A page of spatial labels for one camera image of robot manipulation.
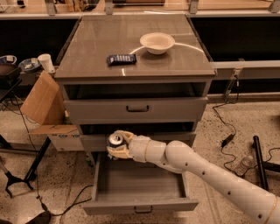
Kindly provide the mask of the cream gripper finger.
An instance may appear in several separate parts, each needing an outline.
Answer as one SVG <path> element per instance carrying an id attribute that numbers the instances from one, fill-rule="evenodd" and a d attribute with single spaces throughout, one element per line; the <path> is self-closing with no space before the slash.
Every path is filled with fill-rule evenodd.
<path id="1" fill-rule="evenodd" d="M 107 147 L 108 153 L 115 158 L 129 159 L 132 158 L 130 151 L 126 146 L 118 148 Z"/>
<path id="2" fill-rule="evenodd" d="M 115 133 L 121 136 L 127 144 L 136 136 L 134 133 L 125 130 L 117 130 Z"/>

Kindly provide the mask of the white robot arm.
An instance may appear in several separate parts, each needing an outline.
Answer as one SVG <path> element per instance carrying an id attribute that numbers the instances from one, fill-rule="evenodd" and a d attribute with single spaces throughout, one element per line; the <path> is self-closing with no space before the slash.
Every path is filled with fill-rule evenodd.
<path id="1" fill-rule="evenodd" d="M 280 224 L 280 197 L 208 162 L 186 143 L 164 143 L 117 130 L 108 137 L 107 151 L 115 158 L 149 162 L 170 172 L 191 172 L 257 224 Z"/>

